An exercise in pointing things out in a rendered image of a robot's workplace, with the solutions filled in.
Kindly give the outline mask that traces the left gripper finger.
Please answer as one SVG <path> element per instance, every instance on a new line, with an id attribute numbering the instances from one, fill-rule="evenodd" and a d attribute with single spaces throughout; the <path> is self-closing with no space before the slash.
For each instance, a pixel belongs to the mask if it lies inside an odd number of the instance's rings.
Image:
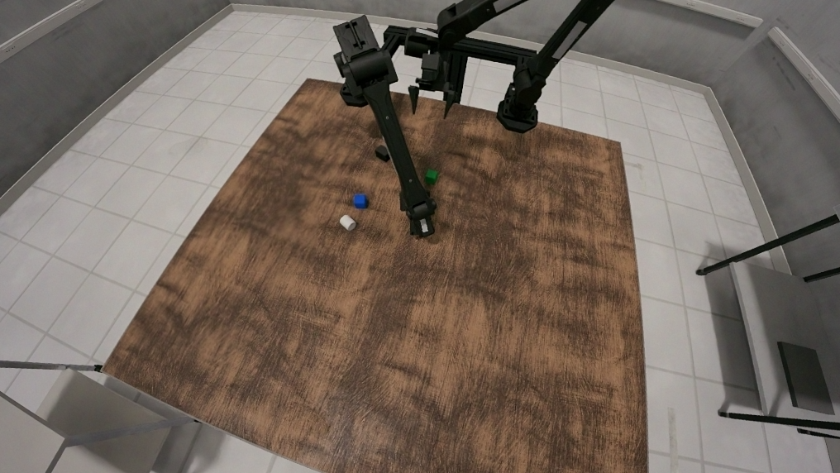
<path id="1" fill-rule="evenodd" d="M 408 87 L 408 92 L 409 92 L 409 96 L 410 96 L 410 99 L 411 99 L 411 102 L 412 102 L 413 114 L 415 114 L 416 108 L 417 108 L 417 103 L 418 103 L 419 89 L 414 88 L 414 87 Z M 414 94 L 415 94 L 415 98 L 414 98 Z"/>
<path id="2" fill-rule="evenodd" d="M 454 99 L 454 100 L 452 101 L 452 99 Z M 447 100 L 446 100 L 446 108 L 445 108 L 445 113 L 444 113 L 444 120 L 446 120 L 446 116 L 447 116 L 451 106 L 453 105 L 453 103 L 455 102 L 456 99 L 457 99 L 457 95 L 455 93 L 448 93 Z"/>

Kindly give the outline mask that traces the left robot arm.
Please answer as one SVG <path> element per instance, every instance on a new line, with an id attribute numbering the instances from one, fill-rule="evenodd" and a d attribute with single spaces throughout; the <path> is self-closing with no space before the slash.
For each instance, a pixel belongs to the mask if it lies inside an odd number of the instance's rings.
<path id="1" fill-rule="evenodd" d="M 437 30 L 408 29 L 404 55 L 422 59 L 422 79 L 446 82 L 453 45 L 482 24 L 526 1 L 463 0 L 453 3 L 438 14 Z M 514 97 L 505 98 L 503 118 L 533 125 L 537 111 L 535 103 L 541 97 L 551 71 L 613 1 L 580 0 L 537 55 L 513 71 Z"/>

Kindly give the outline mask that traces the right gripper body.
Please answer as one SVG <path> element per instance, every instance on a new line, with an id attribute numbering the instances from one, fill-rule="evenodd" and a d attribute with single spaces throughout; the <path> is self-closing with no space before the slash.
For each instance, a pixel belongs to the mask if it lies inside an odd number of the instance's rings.
<path id="1" fill-rule="evenodd" d="M 404 209 L 404 208 L 406 207 L 406 205 L 405 205 L 405 202 L 403 201 L 403 196 L 402 196 L 402 194 L 401 194 L 401 193 L 402 193 L 402 191 L 399 193 L 400 207 L 401 207 L 401 211 L 402 211 L 402 212 L 405 212 L 405 209 Z M 429 193 L 429 192 L 427 192 L 427 195 L 428 195 L 428 196 L 429 196 L 429 198 L 430 198 L 430 193 Z"/>

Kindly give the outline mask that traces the white cylinder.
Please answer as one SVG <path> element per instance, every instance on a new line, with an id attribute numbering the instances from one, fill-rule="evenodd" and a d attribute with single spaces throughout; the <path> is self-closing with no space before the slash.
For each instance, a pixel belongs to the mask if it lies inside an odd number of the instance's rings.
<path id="1" fill-rule="evenodd" d="M 343 225 L 348 231 L 351 231 L 356 227 L 356 222 L 352 220 L 348 215 L 341 217 L 340 224 Z"/>

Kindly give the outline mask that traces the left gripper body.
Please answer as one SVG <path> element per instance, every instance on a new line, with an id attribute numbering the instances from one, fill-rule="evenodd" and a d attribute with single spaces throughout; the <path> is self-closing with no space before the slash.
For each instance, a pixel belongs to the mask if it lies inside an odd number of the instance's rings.
<path id="1" fill-rule="evenodd" d="M 419 87 L 413 86 L 413 85 L 410 85 L 410 87 L 414 87 L 414 88 L 417 88 L 419 90 L 430 91 L 430 92 L 440 91 L 440 92 L 445 92 L 445 93 L 456 93 L 456 91 L 451 91 L 453 85 L 449 82 L 416 78 L 415 83 L 417 84 L 418 82 L 420 83 L 420 84 L 418 84 Z M 457 95 L 457 93 L 456 93 L 456 95 Z"/>

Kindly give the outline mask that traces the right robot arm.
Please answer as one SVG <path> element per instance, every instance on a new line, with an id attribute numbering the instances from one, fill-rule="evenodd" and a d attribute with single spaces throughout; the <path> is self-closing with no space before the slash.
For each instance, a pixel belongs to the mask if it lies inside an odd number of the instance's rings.
<path id="1" fill-rule="evenodd" d="M 437 205 L 421 185 L 394 111 L 389 85 L 399 80 L 390 53 L 381 51 L 366 15 L 332 27 L 342 48 L 341 53 L 333 55 L 341 78 L 346 81 L 341 93 L 367 100 L 399 177 L 404 209 L 410 218 L 410 236 L 430 236 L 435 232 L 431 215 Z M 385 80 L 377 83 L 376 79 L 382 76 Z"/>

